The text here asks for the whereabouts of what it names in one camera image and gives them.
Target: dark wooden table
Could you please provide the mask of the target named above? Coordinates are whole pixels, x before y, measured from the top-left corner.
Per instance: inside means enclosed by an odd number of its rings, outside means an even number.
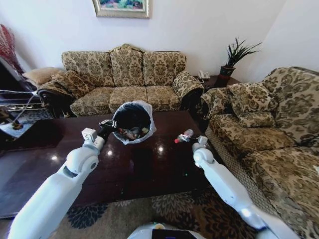
[[[0,218],[12,217],[43,181],[81,147],[81,131],[98,129],[111,115],[40,120],[11,149],[0,154]],[[113,135],[99,155],[74,206],[202,189],[209,186],[193,161],[190,143],[175,144],[186,129],[201,132],[185,111],[154,113],[157,131],[139,144],[123,145]]]
[[[223,82],[220,82],[220,80],[217,80],[217,77],[218,76],[210,76],[208,80],[204,80],[204,83],[202,83],[202,85],[204,86],[206,92],[211,88],[217,88],[223,85]],[[229,86],[229,85],[234,85],[238,83],[240,83],[240,81],[237,81],[236,79],[231,77],[229,81],[227,82],[227,85]]]

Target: sofa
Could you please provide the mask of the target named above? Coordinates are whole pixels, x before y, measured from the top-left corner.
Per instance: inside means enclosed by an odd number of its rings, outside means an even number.
[[[254,203],[319,238],[319,73],[273,70],[201,96],[205,134]]]
[[[110,52],[62,53],[66,72],[38,90],[58,117],[110,114],[125,102],[142,100],[154,111],[186,109],[203,86],[185,72],[186,56],[178,51],[151,52],[124,44]]]

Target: patterned rug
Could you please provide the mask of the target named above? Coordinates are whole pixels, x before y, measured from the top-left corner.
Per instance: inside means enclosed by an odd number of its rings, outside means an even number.
[[[19,112],[11,112],[13,117],[17,117]],[[37,120],[51,119],[52,116],[46,110],[38,111],[25,111],[21,114],[18,121],[23,124],[23,128],[15,130],[12,128],[10,123],[0,125],[2,129],[7,134],[19,138],[23,135]]]
[[[51,239],[125,239],[137,227],[167,223],[199,232],[207,239],[253,239],[249,227],[231,207],[208,188],[203,191],[71,208]],[[11,220],[0,220],[6,238]]]

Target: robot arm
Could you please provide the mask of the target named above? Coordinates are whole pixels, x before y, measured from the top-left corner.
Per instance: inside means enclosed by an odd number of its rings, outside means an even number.
[[[98,155],[116,123],[105,120],[101,130],[82,131],[84,143],[71,151],[61,168],[33,194],[12,222],[9,239],[48,238],[79,195],[87,176],[96,168]]]
[[[213,157],[205,148],[207,138],[200,136],[199,143],[193,145],[196,166],[204,170],[209,183],[221,199],[234,208],[250,226],[260,230],[258,238],[298,239],[299,237],[280,219],[257,208],[249,197],[246,188],[238,179]]]

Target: plant pot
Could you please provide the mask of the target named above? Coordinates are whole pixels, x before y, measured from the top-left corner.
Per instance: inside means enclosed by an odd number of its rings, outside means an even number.
[[[215,86],[216,87],[226,87],[228,80],[230,79],[230,76],[234,72],[235,69],[236,69],[235,67],[229,68],[226,66],[221,66]]]

